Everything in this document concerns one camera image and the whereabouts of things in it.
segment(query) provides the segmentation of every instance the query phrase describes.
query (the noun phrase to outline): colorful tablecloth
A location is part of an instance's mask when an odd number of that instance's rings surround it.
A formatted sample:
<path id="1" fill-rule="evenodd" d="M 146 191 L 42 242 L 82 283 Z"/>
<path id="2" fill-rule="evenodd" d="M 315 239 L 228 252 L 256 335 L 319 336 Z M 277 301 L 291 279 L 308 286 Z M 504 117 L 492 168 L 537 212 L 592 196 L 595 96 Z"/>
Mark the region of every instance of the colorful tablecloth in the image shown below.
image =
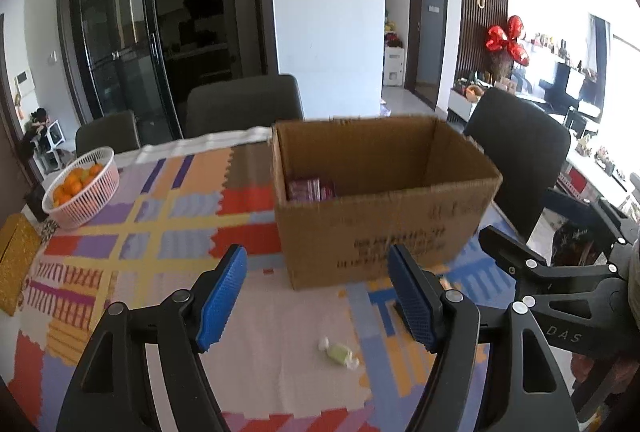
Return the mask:
<path id="1" fill-rule="evenodd" d="M 84 227 L 57 232 L 36 258 L 8 383 L 27 416 L 42 432 L 55 429 L 74 367 L 108 304 L 157 304 L 241 243 L 249 274 L 222 339 L 202 355 L 232 432 L 404 430 L 433 357 L 393 311 L 390 281 L 294 292 L 274 222 L 268 144 L 185 149 L 134 160 L 110 204 Z M 481 226 L 489 224 L 513 235 L 493 207 Z M 513 300 L 512 279 L 476 237 L 441 271 L 478 303 L 506 307 Z M 358 370 L 320 353 L 322 336 L 350 346 Z M 463 431 L 473 429 L 485 347 L 478 348 Z M 162 429 L 174 431 L 157 347 L 147 351 Z"/>

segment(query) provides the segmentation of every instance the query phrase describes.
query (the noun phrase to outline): window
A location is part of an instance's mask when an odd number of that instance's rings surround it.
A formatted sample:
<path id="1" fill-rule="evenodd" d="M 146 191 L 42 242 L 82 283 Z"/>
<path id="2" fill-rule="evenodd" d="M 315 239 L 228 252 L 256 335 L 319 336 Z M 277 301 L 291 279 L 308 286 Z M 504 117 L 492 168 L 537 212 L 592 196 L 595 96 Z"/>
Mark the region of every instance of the window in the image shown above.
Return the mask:
<path id="1" fill-rule="evenodd" d="M 610 158 L 627 177 L 640 172 L 640 80 L 635 73 L 640 50 L 618 37 L 611 39 L 607 89 L 596 145 L 604 145 Z"/>

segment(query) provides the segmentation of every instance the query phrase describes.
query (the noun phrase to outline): plastic basket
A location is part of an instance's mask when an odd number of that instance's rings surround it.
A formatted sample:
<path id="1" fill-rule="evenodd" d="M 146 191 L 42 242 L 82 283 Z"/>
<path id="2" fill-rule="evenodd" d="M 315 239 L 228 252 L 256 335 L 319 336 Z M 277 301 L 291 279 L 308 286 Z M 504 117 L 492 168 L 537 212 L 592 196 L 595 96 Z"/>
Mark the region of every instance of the plastic basket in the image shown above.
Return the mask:
<path id="1" fill-rule="evenodd" d="M 90 168 L 94 163 L 104 165 L 95 179 L 79 194 L 59 207 L 53 206 L 53 191 L 65 183 L 66 177 L 76 167 Z M 110 147 L 100 147 L 82 155 L 68 167 L 49 186 L 42 199 L 42 209 L 57 222 L 61 228 L 72 230 L 93 219 L 111 200 L 118 185 L 120 174 Z"/>

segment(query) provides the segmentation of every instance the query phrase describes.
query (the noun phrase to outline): dining chair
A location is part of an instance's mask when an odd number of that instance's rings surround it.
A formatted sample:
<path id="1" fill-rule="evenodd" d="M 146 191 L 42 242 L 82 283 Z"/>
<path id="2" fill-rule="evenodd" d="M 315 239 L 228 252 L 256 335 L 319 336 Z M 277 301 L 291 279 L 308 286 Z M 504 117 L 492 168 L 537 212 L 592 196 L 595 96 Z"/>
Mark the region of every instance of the dining chair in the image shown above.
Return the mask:
<path id="1" fill-rule="evenodd" d="M 194 138 L 302 118 L 298 82 L 292 75 L 241 78 L 194 88 L 187 100 L 184 133 Z"/>
<path id="2" fill-rule="evenodd" d="M 542 214 L 543 193 L 558 180 L 571 136 L 537 107 L 488 89 L 464 130 L 502 174 L 495 202 L 528 241 Z"/>
<path id="3" fill-rule="evenodd" d="M 76 133 L 77 156 L 98 147 L 110 147 L 116 154 L 134 151 L 141 147 L 133 111 L 123 111 L 98 118 L 78 129 Z"/>

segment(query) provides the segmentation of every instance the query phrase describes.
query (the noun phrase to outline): cardboard box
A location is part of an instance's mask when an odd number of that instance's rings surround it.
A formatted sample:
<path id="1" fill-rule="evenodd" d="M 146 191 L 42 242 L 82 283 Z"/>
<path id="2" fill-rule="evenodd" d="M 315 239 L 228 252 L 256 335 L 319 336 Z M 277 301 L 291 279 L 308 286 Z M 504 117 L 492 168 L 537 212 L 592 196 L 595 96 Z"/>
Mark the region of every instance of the cardboard box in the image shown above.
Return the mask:
<path id="1" fill-rule="evenodd" d="M 502 177 L 476 146 L 433 117 L 280 122 L 275 216 L 295 289 L 385 277 L 402 243 L 425 268 L 458 255 Z M 286 181 L 321 177 L 338 199 L 287 201 Z"/>

